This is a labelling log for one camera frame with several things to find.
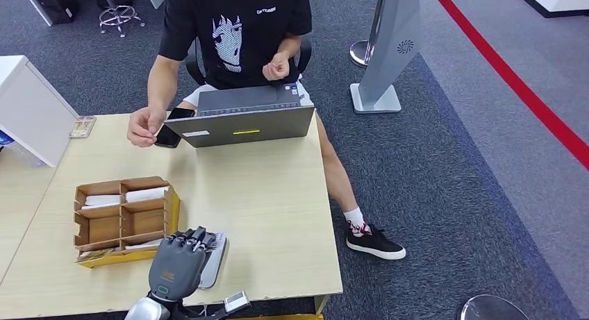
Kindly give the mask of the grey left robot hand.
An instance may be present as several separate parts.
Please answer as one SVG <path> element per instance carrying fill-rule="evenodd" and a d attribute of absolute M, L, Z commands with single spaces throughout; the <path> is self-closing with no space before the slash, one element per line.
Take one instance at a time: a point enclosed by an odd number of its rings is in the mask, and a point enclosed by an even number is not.
<path fill-rule="evenodd" d="M 193 294 L 200 282 L 217 236 L 200 226 L 163 238 L 149 270 L 148 297 L 177 302 Z"/>

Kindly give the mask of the person's right hand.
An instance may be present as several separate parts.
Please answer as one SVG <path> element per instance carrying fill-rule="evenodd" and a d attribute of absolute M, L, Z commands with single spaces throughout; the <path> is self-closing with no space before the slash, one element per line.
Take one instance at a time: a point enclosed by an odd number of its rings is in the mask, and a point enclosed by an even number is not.
<path fill-rule="evenodd" d="M 144 107 L 129 116 L 127 139 L 134 146 L 148 147 L 156 142 L 156 134 L 167 116 L 160 107 Z"/>

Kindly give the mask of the person's left hand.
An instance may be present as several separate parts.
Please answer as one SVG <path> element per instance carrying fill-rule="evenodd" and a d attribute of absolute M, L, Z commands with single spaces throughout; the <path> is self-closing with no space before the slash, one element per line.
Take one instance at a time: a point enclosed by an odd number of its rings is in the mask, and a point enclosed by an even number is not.
<path fill-rule="evenodd" d="M 269 63 L 262 68 L 262 73 L 268 81 L 278 81 L 286 78 L 290 73 L 290 54 L 280 51 L 274 55 Z"/>

